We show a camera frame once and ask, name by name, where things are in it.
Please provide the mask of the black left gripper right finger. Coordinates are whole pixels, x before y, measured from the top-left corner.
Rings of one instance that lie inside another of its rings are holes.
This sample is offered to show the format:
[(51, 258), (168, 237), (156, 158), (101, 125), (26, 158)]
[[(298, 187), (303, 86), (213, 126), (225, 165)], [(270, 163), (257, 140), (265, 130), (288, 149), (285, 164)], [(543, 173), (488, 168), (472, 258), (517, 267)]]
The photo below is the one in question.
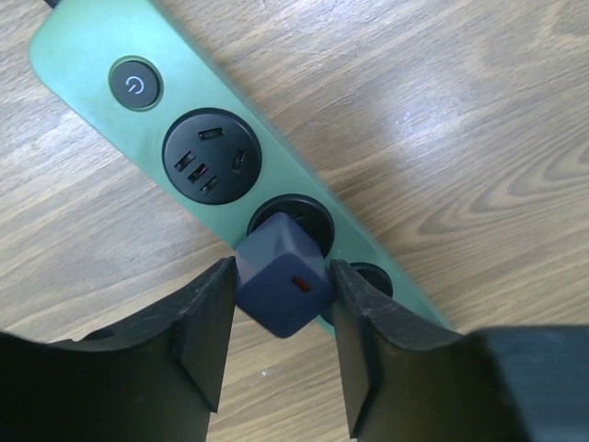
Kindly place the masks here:
[(438, 326), (330, 265), (345, 411), (357, 441), (584, 441), (588, 329)]

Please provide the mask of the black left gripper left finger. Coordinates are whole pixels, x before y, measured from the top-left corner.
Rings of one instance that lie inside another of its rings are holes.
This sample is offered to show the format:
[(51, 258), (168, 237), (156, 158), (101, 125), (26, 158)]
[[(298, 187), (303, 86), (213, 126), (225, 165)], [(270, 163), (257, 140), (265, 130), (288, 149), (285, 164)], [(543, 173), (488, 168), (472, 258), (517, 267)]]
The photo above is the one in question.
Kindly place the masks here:
[(5, 441), (203, 441), (219, 408), (236, 265), (81, 340), (1, 336)]

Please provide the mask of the dark grey small adapter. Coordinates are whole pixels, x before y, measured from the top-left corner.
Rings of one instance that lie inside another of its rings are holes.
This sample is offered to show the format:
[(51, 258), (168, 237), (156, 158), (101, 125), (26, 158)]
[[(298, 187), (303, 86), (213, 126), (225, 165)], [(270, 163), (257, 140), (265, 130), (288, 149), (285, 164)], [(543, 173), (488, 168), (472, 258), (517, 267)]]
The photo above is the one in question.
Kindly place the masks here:
[(276, 337), (294, 335), (335, 301), (318, 244), (285, 213), (249, 234), (235, 258), (237, 307)]

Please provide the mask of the dark green power strip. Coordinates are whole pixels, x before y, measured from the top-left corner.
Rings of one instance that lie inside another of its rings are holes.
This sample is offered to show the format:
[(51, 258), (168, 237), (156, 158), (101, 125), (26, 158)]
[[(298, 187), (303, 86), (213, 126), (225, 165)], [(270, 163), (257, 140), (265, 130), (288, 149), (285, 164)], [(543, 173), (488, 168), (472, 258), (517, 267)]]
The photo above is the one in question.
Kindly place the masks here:
[(34, 34), (38, 78), (214, 234), (235, 247), (255, 212), (303, 195), (330, 216), (321, 246), (392, 280), (394, 298), (447, 320), (281, 133), (157, 1), (61, 1)]

